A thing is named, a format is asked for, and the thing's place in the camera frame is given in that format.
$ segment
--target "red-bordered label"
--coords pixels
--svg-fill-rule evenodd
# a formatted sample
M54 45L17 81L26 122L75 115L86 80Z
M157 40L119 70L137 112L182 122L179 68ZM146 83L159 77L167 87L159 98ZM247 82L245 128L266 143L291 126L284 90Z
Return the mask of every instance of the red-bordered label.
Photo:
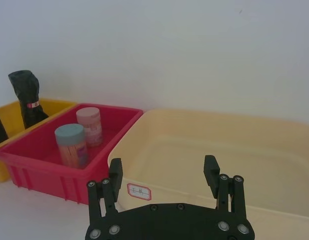
M34 109L34 108L36 108L36 107L38 107L40 104L39 104L39 101L36 101L36 102L34 102L34 103L28 103L27 105L26 105L26 107L28 108L28 109Z
M151 190L146 187L146 186L139 186L136 184L128 183L127 185L128 188L128 194L131 197L137 198L137 199L143 199L146 201L151 200Z

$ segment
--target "beige plastic bin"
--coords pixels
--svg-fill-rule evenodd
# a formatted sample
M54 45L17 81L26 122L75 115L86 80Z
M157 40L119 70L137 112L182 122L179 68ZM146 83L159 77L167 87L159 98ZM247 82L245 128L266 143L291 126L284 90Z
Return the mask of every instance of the beige plastic bin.
M121 158L119 204L214 208L203 169L244 177L247 218L257 240L309 240L309 125L261 117L156 109L146 112L109 155Z

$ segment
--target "white table surface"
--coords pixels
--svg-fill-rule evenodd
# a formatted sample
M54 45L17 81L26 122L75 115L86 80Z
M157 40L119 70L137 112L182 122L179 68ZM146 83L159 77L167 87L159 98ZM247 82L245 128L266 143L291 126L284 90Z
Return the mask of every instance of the white table surface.
M87 205L0 183L0 240L84 240L88 226Z

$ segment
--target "blue lid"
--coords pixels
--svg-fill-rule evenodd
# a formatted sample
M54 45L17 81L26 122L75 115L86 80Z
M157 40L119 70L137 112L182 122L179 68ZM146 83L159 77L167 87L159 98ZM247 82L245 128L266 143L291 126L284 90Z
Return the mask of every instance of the blue lid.
M77 123L60 126L54 134L56 142L62 146L76 145L85 140L84 127Z

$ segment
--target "plastic bin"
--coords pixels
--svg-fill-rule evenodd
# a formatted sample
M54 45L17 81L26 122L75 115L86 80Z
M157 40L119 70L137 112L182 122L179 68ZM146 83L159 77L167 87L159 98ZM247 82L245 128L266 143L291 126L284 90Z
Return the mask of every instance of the plastic bin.
M77 122L76 111L86 107L100 110L103 142L88 148L89 163L84 169L62 165L55 129ZM86 184L108 176L110 151L143 114L142 110L98 104L78 104L21 138L0 148L0 159L18 187L88 204Z
M121 158L118 202L214 208L205 155L222 173L244 177L247 217L256 239L309 239L309 125L201 111L146 112L109 155Z
M6 133L9 136L8 140L0 143L0 147L10 143L12 140L20 137L21 135L37 128L41 124L57 116L57 114L60 114L63 111L69 110L76 103L70 102L70 101L41 98L40 104L42 105L44 112L48 114L50 117L28 128L27 130L25 130L25 127L24 127L24 122L23 122L21 110L20 110L20 104L18 101L15 101L13 103L0 107L0 119L5 128ZM10 176L6 168L6 165L0 161L0 182L4 182L8 180L9 177Z

